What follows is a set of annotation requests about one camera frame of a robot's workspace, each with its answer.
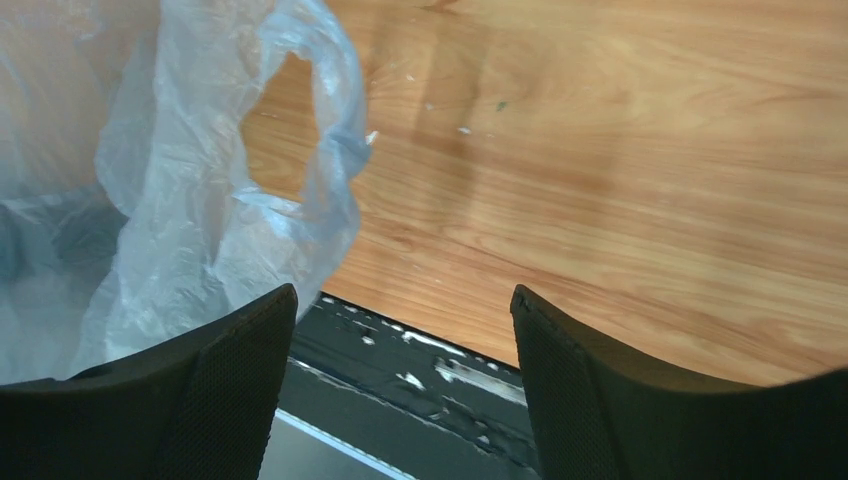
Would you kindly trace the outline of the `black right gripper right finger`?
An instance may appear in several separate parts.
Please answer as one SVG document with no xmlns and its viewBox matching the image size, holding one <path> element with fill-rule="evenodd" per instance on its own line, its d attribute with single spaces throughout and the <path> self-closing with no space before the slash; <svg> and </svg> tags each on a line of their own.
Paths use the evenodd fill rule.
<svg viewBox="0 0 848 480">
<path fill-rule="evenodd" d="M 529 288 L 510 311 L 545 479 L 843 479 L 847 371 L 777 386 L 660 360 Z"/>
</svg>

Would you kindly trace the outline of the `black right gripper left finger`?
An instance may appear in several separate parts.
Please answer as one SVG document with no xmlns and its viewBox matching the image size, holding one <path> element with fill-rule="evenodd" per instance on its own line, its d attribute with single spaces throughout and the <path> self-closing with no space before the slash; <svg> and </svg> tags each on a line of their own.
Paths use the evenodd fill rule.
<svg viewBox="0 0 848 480">
<path fill-rule="evenodd" d="M 5 479 L 255 479 L 296 324 L 284 285 L 66 380 L 1 389 Z"/>
</svg>

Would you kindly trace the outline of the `translucent blue plastic bag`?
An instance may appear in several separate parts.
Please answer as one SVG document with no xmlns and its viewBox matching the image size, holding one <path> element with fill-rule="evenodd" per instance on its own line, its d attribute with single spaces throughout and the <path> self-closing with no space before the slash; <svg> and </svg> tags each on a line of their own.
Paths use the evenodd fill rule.
<svg viewBox="0 0 848 480">
<path fill-rule="evenodd" d="M 298 200 L 241 124 L 288 56 L 319 139 Z M 1 5 L 1 381 L 67 379 L 285 284 L 306 311 L 360 225 L 363 77 L 321 1 Z"/>
</svg>

